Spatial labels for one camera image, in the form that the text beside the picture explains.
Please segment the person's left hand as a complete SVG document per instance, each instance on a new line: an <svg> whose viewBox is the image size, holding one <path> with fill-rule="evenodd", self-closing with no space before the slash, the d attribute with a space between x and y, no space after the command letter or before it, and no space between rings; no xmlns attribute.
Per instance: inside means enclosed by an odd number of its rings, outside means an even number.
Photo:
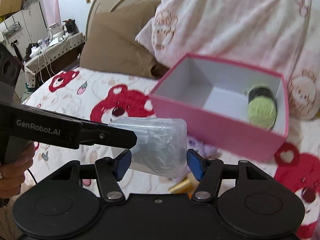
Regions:
<svg viewBox="0 0 320 240"><path fill-rule="evenodd" d="M25 171L33 165L35 146L31 142L14 163L1 165L1 198L9 199L20 193L21 185L25 181Z"/></svg>

